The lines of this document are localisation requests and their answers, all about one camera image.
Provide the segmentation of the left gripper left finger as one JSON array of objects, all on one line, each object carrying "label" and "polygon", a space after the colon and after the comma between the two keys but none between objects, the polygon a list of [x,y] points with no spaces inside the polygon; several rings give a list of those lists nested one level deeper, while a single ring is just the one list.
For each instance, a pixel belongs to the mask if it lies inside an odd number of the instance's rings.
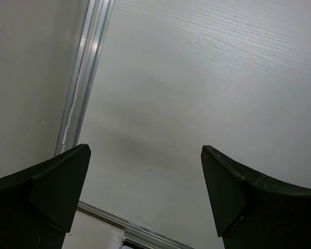
[{"label": "left gripper left finger", "polygon": [[0,248],[61,248],[70,232],[91,157],[80,144],[0,178]]}]

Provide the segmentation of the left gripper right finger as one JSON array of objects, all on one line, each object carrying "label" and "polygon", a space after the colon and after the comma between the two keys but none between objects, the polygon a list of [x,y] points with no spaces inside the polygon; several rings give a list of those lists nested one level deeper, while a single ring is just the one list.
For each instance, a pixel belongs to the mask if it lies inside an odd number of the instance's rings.
[{"label": "left gripper right finger", "polygon": [[311,189],[265,175],[209,145],[201,162],[225,248],[311,248]]}]

